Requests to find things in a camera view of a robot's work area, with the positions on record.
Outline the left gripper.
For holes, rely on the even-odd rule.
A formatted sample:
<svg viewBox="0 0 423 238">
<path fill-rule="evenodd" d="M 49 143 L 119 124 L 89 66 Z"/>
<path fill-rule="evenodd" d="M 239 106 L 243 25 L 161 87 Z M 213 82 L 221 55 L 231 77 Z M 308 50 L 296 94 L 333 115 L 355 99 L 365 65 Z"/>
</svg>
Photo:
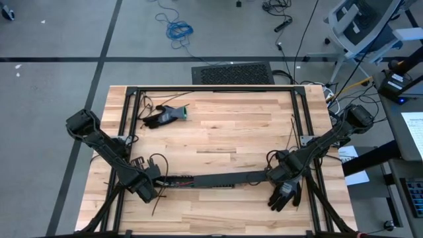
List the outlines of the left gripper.
<svg viewBox="0 0 423 238">
<path fill-rule="evenodd" d="M 130 161 L 133 167 L 144 170 L 144 158 L 136 157 Z M 128 189 L 134 194 L 136 193 L 146 204 L 158 197 L 158 192 L 155 190 L 153 180 L 161 176 L 161 171 L 152 158 L 147 160 L 148 168 L 145 173 L 138 173 L 135 178 L 129 183 Z"/>
</svg>

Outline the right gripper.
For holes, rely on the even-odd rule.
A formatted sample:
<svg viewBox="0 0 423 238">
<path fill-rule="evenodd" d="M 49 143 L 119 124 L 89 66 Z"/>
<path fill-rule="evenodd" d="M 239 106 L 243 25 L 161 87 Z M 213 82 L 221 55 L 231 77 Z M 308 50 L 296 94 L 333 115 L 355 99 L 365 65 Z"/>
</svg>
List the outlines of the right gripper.
<svg viewBox="0 0 423 238">
<path fill-rule="evenodd" d="M 310 154 L 304 150 L 299 151 L 283 150 L 275 151 L 269 158 L 269 168 L 266 178 L 274 186 L 283 182 L 291 182 L 302 177 L 311 162 Z"/>
</svg>

